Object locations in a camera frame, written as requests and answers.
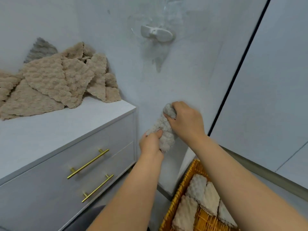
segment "dark pants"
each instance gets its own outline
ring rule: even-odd
[[[86,212],[82,213],[77,217],[66,229],[65,231],[86,231],[87,228],[92,224],[95,218],[103,210],[104,206],[99,206],[97,208],[90,208]]]

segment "gold drawer handle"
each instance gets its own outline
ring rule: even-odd
[[[81,170],[83,170],[85,167],[87,167],[89,164],[93,163],[94,161],[96,161],[98,158],[100,158],[102,155],[104,155],[107,151],[109,151],[109,149],[103,151],[102,149],[99,149],[100,154],[95,157],[94,159],[92,159],[91,161],[89,161],[88,163],[86,163],[83,167],[81,167],[78,170],[75,170],[74,168],[71,168],[71,171],[73,172],[71,175],[69,175],[67,177],[67,179],[70,179],[72,176],[74,176],[75,174],[78,174]]]
[[[87,193],[83,193],[83,195],[85,196],[85,198],[84,198],[84,200],[82,201],[82,203],[85,202],[92,194],[94,194],[94,193],[95,193],[99,188],[101,188],[106,182],[108,182],[109,179],[112,178],[113,176],[114,176],[114,174],[112,174],[111,176],[108,176],[108,174],[106,174],[107,179],[106,179],[101,185],[99,185],[98,188],[96,188],[95,190],[93,190],[91,194],[88,195]]]

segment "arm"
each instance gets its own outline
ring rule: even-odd
[[[87,231],[146,231],[164,155],[159,150],[162,131],[143,135],[141,156],[111,202]]]
[[[204,132],[201,114],[175,102],[172,129],[195,152],[228,211],[242,230],[308,230],[308,222],[226,153]]]

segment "forearm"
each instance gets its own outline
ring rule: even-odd
[[[208,136],[192,144],[242,230],[308,230],[307,221]]]
[[[163,158],[161,152],[142,154],[122,187],[88,231],[145,231]]]

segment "person's left hand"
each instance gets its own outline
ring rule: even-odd
[[[141,154],[162,154],[159,149],[159,139],[162,134],[162,130],[159,130],[156,133],[151,133],[148,136],[144,133],[139,142]]]

